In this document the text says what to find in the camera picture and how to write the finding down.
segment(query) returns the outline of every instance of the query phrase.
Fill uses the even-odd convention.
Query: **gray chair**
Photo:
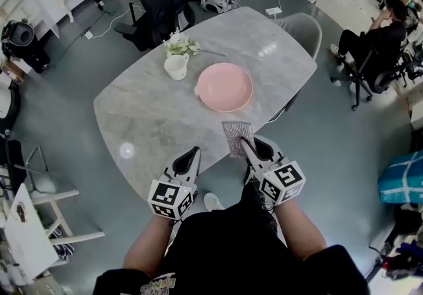
[[[316,60],[322,42],[322,28],[313,17],[305,13],[296,13],[274,22],[301,44],[313,60]],[[299,92],[269,122],[276,121],[283,111],[288,111],[298,94]]]
[[[131,15],[132,13],[134,13],[133,17],[131,15],[126,14],[125,16],[122,17],[122,19],[119,20],[119,22],[129,24],[129,23],[132,23],[133,21],[138,20],[144,14],[143,11],[145,11],[145,9],[143,5],[141,4],[141,0],[117,0],[117,2],[120,6],[120,9],[122,10],[122,13],[127,11],[129,8],[131,8],[130,3],[139,7],[139,9],[137,7],[132,9]]]

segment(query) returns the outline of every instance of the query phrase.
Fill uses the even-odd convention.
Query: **forearm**
[[[286,245],[297,258],[305,260],[312,254],[327,248],[321,232],[294,200],[277,205],[275,214]]]
[[[123,267],[142,271],[153,278],[165,256],[171,232],[169,219],[154,215],[126,253]]]
[[[376,20],[374,20],[374,22],[371,24],[369,31],[372,29],[378,29],[380,28],[381,24],[383,22],[383,18],[378,16]]]

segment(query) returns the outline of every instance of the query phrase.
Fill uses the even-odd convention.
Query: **office chair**
[[[146,13],[133,25],[118,23],[116,32],[135,44],[139,51],[155,48],[177,28],[183,31],[195,23],[188,0],[141,0]]]
[[[31,168],[31,162],[35,154],[38,152],[40,160],[42,163],[42,170],[37,170]],[[19,190],[19,187],[24,183],[26,176],[29,178],[30,192],[38,191],[40,193],[45,193],[39,189],[34,182],[32,173],[43,174],[48,172],[46,162],[44,161],[44,156],[42,155],[41,147],[36,145],[30,152],[28,158],[24,162],[22,156],[22,146],[17,140],[6,140],[0,138],[0,166],[7,169],[7,175],[0,173],[0,187],[2,189],[12,190],[13,194],[16,194]]]
[[[365,33],[362,32],[360,34],[360,38],[363,38],[364,36]],[[407,73],[408,78],[410,80],[414,80],[417,77],[423,76],[422,70],[414,70],[417,65],[422,64],[423,57],[412,59],[410,54],[404,52],[406,45],[404,45],[400,49],[401,54],[397,59],[396,65],[394,65],[391,69],[385,70],[381,73],[376,72],[375,74],[375,68],[369,67],[382,63],[382,61],[381,59],[377,58],[379,56],[377,49],[372,44],[368,45],[369,51],[366,54],[363,62],[360,63],[360,66],[356,70],[353,68],[352,63],[348,63],[345,58],[341,59],[347,73],[349,74],[348,77],[332,76],[330,78],[330,81],[333,83],[336,81],[348,81],[355,83],[356,103],[351,106],[352,110],[356,110],[360,105],[360,87],[366,91],[366,93],[368,94],[367,101],[370,102],[373,98],[373,94],[371,92],[376,94],[382,94],[386,89],[388,89],[392,81],[397,80],[400,77],[405,77],[405,73]],[[403,62],[402,64],[399,64],[399,60],[401,58],[403,59]],[[367,81],[369,88],[365,85],[364,81]]]
[[[316,60],[322,42],[322,28],[313,17],[305,13],[296,13],[273,21],[301,44],[313,60]],[[287,112],[298,97],[298,94],[299,92],[268,122],[276,121],[283,111]]]

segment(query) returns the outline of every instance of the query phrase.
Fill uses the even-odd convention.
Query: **gray marble tabletop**
[[[203,49],[226,57],[205,52],[191,56],[187,76],[174,81],[163,67],[166,54],[159,46],[127,68],[94,101],[113,160],[144,199],[169,156],[199,146],[200,172],[205,171],[229,153],[222,121],[250,122],[257,131],[317,68],[288,33],[249,7],[218,15],[185,33]],[[251,101],[237,112],[215,112],[194,94],[201,72],[218,62],[239,65],[251,76]]]

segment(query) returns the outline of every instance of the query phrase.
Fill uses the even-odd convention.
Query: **white chair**
[[[301,44],[313,60],[316,60],[322,42],[322,28],[313,17],[305,13],[296,13],[283,19],[276,19],[274,22]],[[283,111],[288,111],[298,94],[299,92],[268,123],[276,121]]]

